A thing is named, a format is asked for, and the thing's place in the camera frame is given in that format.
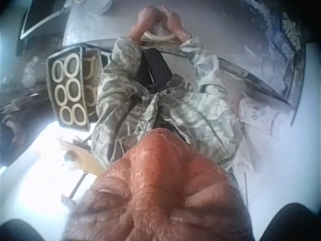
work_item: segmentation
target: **wrinkled forehead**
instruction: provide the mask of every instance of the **wrinkled forehead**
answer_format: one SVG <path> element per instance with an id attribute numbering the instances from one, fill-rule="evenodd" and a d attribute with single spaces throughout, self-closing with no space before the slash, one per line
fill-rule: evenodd
<path id="1" fill-rule="evenodd" d="M 64 235 L 66 240 L 215 240 L 243 209 L 223 170 L 158 129 L 97 178 Z"/>

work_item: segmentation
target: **camouflage jacket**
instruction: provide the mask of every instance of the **camouflage jacket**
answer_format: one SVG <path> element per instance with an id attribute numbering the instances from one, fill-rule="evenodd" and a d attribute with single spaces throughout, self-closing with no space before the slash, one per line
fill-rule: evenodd
<path id="1" fill-rule="evenodd" d="M 153 129 L 157 113 L 172 124 L 185 141 L 222 167 L 229 164 L 242 138 L 240 125 L 225 102 L 225 86 L 216 78 L 218 57 L 203 49 L 199 38 L 180 46 L 196 68 L 200 93 L 174 75 L 166 89 L 156 94 L 132 80 L 142 49 L 128 38 L 119 38 L 98 86 L 99 120 L 93 133 L 92 151 L 103 168 L 121 158 Z M 141 103 L 133 101 L 139 96 Z"/>

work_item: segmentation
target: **baking tray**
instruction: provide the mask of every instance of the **baking tray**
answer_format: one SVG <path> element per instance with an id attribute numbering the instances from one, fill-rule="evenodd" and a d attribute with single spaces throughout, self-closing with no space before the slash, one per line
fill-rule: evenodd
<path id="1" fill-rule="evenodd" d="M 77 80 L 79 80 L 79 86 L 78 86 L 79 88 L 77 87 L 77 84 L 74 82 L 74 84 L 69 85 L 69 90 L 70 90 L 69 92 L 70 92 L 71 97 L 74 98 L 75 96 L 80 95 L 80 98 L 75 98 L 74 101 L 71 101 L 67 96 L 65 96 L 64 90 L 60 86 L 60 89 L 59 89 L 59 91 L 57 91 L 57 94 L 56 94 L 56 96 L 58 97 L 58 102 L 60 102 L 60 105 L 61 105 L 60 106 L 57 104 L 57 100 L 55 97 L 55 89 L 57 88 L 57 85 L 62 85 L 67 92 L 66 85 L 67 85 L 67 81 L 70 80 L 70 77 L 65 75 L 62 78 L 61 82 L 59 82 L 59 83 L 55 82 L 53 79 L 53 76 L 52 76 L 52 67 L 53 67 L 53 64 L 55 63 L 56 60 L 61 61 L 62 66 L 64 66 L 65 60 L 70 54 L 77 54 L 79 57 L 79 69 L 77 71 L 76 76 L 74 77 Z M 88 132 L 90 129 L 90 122 L 88 119 L 88 112 L 87 112 L 87 106 L 86 106 L 85 95 L 84 95 L 83 64 L 82 63 L 83 63 L 83 48 L 81 46 L 71 47 L 71 48 L 62 50 L 58 53 L 55 53 L 55 54 L 49 56 L 47 58 L 47 62 L 46 62 L 46 67 L 47 67 L 46 83 L 47 83 L 47 89 L 48 89 L 48 94 L 49 94 L 49 98 L 51 101 L 51 105 L 52 105 L 54 114 L 56 116 L 56 119 L 59 122 L 59 125 L 62 127 L 66 127 L 66 128 L 70 128 L 70 129 L 74 129 L 74 130 L 78 130 L 78 131 Z M 58 71 L 58 72 L 59 73 L 56 73 L 55 78 L 60 77 L 61 72 L 60 71 Z M 72 115 L 70 114 L 68 109 L 72 110 L 74 105 L 79 106 L 78 108 L 75 108 L 74 115 L 76 116 L 76 119 L 78 120 L 78 122 L 82 123 L 81 125 L 78 125 L 74 121 L 73 121 L 73 123 L 70 123 L 71 122 L 70 118 L 72 117 Z M 84 114 L 82 114 L 81 111 L 79 111 L 79 110 L 81 110 L 80 106 L 82 107 Z M 65 121 L 61 120 L 60 112 L 62 113 L 62 116 L 64 116 Z"/>
<path id="2" fill-rule="evenodd" d="M 102 69 L 99 49 L 86 48 L 83 52 L 83 78 L 88 118 L 91 123 L 98 121 L 96 112 L 97 88 L 101 81 Z"/>

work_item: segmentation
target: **man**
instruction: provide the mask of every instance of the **man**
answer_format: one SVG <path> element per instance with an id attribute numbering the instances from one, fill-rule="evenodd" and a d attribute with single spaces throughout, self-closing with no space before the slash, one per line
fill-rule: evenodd
<path id="1" fill-rule="evenodd" d="M 139 41 L 159 17 L 153 7 L 142 10 L 129 36 L 116 41 L 98 88 L 92 149 L 106 171 L 72 212 L 64 240 L 253 240 L 242 198 L 217 165 L 240 141 L 215 78 L 218 59 L 177 14 L 162 11 L 197 70 L 200 93 L 177 76 L 154 92 L 132 80 Z"/>

